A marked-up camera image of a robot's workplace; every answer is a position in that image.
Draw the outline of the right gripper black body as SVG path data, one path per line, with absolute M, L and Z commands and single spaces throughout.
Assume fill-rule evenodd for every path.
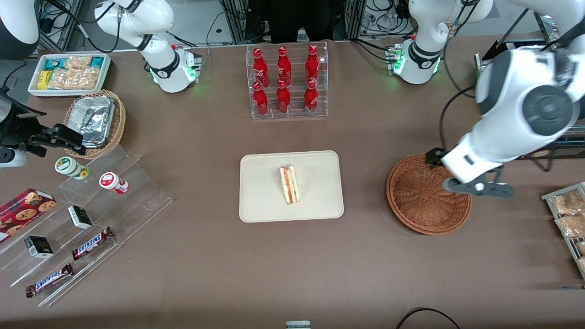
M 44 126 L 38 117 L 46 115 L 12 99 L 1 97 L 1 144 L 13 149 L 44 149 L 29 142 L 30 137 L 42 133 Z

